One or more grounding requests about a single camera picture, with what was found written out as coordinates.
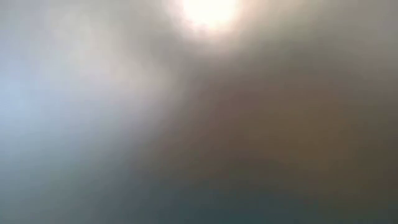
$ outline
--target bright light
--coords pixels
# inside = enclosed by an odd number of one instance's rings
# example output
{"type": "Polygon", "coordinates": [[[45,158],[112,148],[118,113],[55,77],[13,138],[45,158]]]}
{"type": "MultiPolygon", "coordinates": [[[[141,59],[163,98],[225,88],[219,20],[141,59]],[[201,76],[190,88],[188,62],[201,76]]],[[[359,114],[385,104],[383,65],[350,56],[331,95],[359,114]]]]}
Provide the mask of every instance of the bright light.
{"type": "Polygon", "coordinates": [[[239,0],[179,0],[185,28],[201,35],[221,34],[232,29],[239,0]]]}

